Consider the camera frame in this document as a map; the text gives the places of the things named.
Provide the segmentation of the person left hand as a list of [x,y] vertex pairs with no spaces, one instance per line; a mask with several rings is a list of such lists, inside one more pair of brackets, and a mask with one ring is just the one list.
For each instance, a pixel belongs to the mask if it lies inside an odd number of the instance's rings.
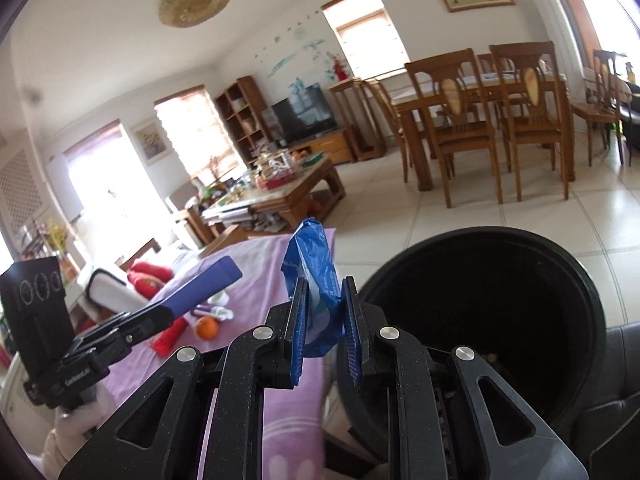
[[81,405],[68,413],[58,412],[53,429],[44,441],[42,472],[47,479],[57,479],[65,465],[87,442],[87,434],[103,420],[98,401]]

